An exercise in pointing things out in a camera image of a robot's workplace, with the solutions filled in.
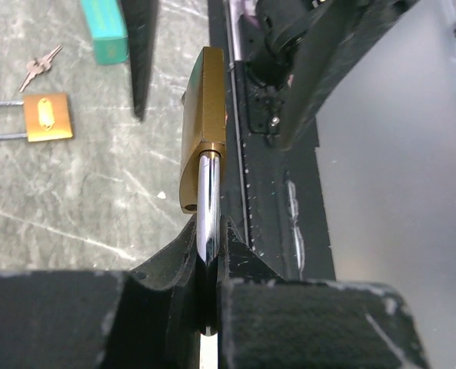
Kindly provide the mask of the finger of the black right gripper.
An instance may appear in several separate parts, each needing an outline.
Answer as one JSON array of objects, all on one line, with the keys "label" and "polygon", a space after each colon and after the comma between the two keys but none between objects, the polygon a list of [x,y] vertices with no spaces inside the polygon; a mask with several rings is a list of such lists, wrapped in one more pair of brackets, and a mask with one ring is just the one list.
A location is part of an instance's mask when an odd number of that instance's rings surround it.
[{"label": "finger of the black right gripper", "polygon": [[121,0],[120,3],[128,33],[134,114],[139,121],[144,121],[151,81],[159,1]]},{"label": "finger of the black right gripper", "polygon": [[280,149],[291,148],[340,81],[407,11],[407,1],[328,1],[312,13],[280,113]]}]

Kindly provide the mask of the large brass padlock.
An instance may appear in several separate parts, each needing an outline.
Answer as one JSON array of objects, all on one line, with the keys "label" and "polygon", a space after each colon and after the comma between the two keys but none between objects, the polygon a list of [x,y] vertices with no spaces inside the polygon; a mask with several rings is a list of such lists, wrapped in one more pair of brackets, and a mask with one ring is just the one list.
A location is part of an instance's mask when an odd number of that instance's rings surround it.
[{"label": "large brass padlock", "polygon": [[199,330],[217,333],[216,284],[221,245],[221,180],[226,159],[223,51],[205,46],[181,98],[179,203],[196,220]]},{"label": "large brass padlock", "polygon": [[28,142],[54,141],[74,137],[68,104],[64,92],[25,95],[22,100],[0,101],[0,107],[21,106],[25,132],[2,134],[0,141],[25,138]]}]

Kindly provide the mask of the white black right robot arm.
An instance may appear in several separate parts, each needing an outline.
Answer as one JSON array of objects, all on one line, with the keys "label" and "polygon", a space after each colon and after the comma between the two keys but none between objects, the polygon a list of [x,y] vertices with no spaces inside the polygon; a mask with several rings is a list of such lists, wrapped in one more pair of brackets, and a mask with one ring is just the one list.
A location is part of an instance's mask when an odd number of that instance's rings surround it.
[{"label": "white black right robot arm", "polygon": [[413,1],[227,1],[235,61],[259,84],[284,88],[280,146],[289,149],[340,81]]}]

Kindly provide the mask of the small silver key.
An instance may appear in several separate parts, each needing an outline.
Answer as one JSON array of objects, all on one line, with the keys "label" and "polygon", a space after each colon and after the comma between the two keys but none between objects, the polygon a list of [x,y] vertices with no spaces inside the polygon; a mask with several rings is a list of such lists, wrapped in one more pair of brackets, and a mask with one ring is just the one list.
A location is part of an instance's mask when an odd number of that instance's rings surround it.
[{"label": "small silver key", "polygon": [[22,93],[36,76],[46,73],[51,69],[54,57],[62,50],[62,48],[63,45],[59,45],[51,50],[47,55],[44,55],[41,58],[34,58],[28,62],[26,65],[27,74],[18,89],[19,93]]}]

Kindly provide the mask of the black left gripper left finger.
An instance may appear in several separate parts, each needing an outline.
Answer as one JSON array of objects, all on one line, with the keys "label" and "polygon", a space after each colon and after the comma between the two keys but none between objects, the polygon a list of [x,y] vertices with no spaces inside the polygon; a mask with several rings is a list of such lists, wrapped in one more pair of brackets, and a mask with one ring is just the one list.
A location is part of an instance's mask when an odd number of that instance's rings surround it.
[{"label": "black left gripper left finger", "polygon": [[130,368],[198,368],[196,220],[132,272]]}]

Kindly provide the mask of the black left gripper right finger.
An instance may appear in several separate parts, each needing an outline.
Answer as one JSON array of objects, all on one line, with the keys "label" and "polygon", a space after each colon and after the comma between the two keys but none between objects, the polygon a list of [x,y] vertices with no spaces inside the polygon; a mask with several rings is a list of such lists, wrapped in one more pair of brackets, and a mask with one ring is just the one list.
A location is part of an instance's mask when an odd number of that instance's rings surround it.
[{"label": "black left gripper right finger", "polygon": [[272,293],[282,281],[223,216],[216,285],[219,368],[269,367],[278,343]]}]

